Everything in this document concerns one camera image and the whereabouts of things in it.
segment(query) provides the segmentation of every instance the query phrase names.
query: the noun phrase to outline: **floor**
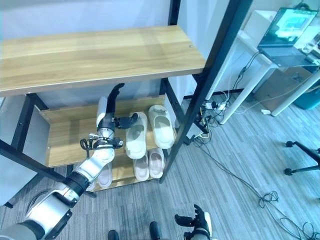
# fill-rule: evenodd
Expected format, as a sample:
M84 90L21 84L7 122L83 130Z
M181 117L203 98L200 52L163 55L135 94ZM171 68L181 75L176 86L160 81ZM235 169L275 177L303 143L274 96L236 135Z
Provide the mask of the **floor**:
M250 96L239 112L256 101ZM302 110L294 105L277 117L263 115L258 104L244 114L234 114L223 126L212 129L207 144L212 156L261 194L278 192L275 203L288 217L302 225L312 222L320 231L320 171L283 174L285 168L315 165L296 146L300 141L311 149L320 147L320 108ZM64 167L58 172L65 174ZM21 222L26 206L38 191L53 181L34 178L13 199L13 209L0 207L0 227ZM103 240L111 229L123 240L149 239L149 223L158 221L164 238L182 240L191 231L175 224L174 215L193 216L193 204L212 218L213 236L219 240L290 240L260 208L258 199L238 180L221 171L193 144L182 146L163 184L157 180L97 192L97 198L83 196L72 209L73 216L57 237L59 240Z

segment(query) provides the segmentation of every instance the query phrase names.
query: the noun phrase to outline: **white slipper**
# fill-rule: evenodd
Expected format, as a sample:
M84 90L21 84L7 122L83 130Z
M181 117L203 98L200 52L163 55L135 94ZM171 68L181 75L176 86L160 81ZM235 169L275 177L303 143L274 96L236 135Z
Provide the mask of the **white slipper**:
M125 130L125 152L131 159L141 159L147 151L148 119L143 112L139 111L137 114L138 120Z
M133 171L135 178L143 182L149 178L148 155L145 154L140 159L133 159Z
M93 191L96 187L96 180L94 180L87 188L86 188L86 191Z
M164 106L154 105L149 108L148 114L155 144L161 149L171 148L175 139L168 110Z
M112 163L109 162L98 176L98 184L102 188L107 188L112 183Z
M164 152L161 148L153 148L148 151L149 174L154 179L162 177L165 168Z

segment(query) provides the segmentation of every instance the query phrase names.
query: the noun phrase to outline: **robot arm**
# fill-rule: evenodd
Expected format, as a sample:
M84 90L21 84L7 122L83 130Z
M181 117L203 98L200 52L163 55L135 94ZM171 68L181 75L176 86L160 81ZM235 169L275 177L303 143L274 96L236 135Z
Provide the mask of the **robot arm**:
M204 212L201 207L194 205L195 218L189 216L175 215L175 222L182 227L193 227L192 232L185 232L183 237L185 240L211 240L212 225L208 212Z
M107 101L102 97L97 113L97 134L90 133L93 141L92 157L87 158L70 176L56 184L26 214L25 221L0 231L0 240L51 240L55 239L72 216L71 208L78 202L87 187L98 177L104 166L115 157L115 148L121 148L123 141L114 137L115 128L130 128L138 119L132 117L115 118L116 98L124 83L116 85Z

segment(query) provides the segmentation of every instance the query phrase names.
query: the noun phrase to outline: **wooden shelf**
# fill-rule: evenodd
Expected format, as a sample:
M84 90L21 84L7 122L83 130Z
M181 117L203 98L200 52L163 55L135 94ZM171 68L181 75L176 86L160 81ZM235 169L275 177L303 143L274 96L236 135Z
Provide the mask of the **wooden shelf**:
M165 97L146 97L135 100L117 101L117 117L128 116L132 112L145 112L153 105L163 105ZM57 167L82 162L86 152L80 147L80 140L96 133L97 106L64 107L56 110L44 110L41 115L50 123L47 144L47 167ZM115 136L126 144L125 130L116 129ZM146 135L147 149L156 148L153 132L148 122ZM125 147L115 150L116 156L126 156Z
M109 187L101 187L98 183L96 183L95 188L92 190L92 192L121 187L124 185L135 183L139 183L139 181L135 177L132 159L127 157L127 155L120 155L116 156L112 161L111 185Z
M6 40L0 97L199 74L202 55L177 25Z

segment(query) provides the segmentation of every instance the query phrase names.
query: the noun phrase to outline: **laptop screen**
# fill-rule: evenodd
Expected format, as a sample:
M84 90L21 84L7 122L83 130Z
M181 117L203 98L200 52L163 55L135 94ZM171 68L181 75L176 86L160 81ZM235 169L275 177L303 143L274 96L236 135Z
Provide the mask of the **laptop screen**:
M258 47L293 46L317 13L315 10L281 7Z

